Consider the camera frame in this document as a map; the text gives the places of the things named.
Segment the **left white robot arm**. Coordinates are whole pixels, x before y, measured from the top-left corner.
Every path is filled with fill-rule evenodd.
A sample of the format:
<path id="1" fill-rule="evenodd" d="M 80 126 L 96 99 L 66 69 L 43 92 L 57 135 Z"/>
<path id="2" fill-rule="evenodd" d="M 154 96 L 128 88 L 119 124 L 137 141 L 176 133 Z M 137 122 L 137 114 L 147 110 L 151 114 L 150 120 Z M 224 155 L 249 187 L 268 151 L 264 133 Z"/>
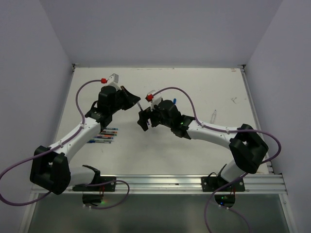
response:
<path id="1" fill-rule="evenodd" d="M 88 165 L 70 167 L 75 154 L 93 137 L 104 130 L 119 110 L 128 110 L 140 101 L 124 86 L 104 86 L 98 100 L 82 115 L 82 122 L 70 133 L 49 147 L 40 146 L 35 150 L 30 181 L 56 195 L 67 187 L 85 185 L 97 190 L 102 181 L 100 171 Z"/>

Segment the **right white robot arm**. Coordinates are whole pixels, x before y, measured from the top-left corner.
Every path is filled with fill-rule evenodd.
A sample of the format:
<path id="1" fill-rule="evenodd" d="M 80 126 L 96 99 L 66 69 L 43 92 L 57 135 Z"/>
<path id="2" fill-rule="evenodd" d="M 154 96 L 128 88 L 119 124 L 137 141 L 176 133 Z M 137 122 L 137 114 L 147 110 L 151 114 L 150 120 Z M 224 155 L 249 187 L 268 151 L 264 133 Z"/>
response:
<path id="1" fill-rule="evenodd" d="M 138 116 L 138 125 L 144 131 L 149 129 L 147 122 L 150 121 L 151 127 L 166 126 L 177 137 L 203 140 L 230 150 L 233 160 L 224 165 L 216 179 L 218 188 L 224 191 L 231 188 L 239 176 L 255 174 L 268 152 L 267 144 L 250 125 L 214 131 L 197 123 L 195 117 L 181 114 L 171 100 L 161 100 L 154 108 L 139 111 Z"/>

